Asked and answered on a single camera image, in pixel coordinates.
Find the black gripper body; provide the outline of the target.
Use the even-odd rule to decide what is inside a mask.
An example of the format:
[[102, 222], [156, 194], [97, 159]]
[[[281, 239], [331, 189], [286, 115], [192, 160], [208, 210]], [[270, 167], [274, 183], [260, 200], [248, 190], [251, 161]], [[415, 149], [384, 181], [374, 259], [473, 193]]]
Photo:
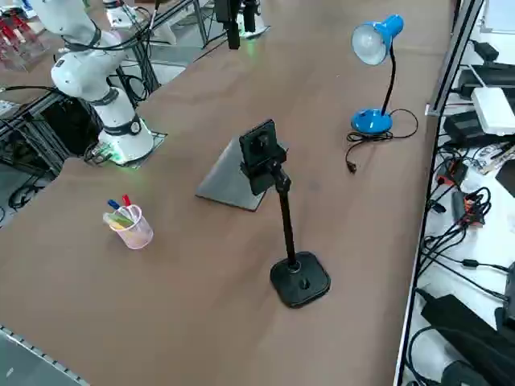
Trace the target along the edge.
[[214, 11], [219, 23], [235, 23], [241, 7], [241, 0], [215, 0]]

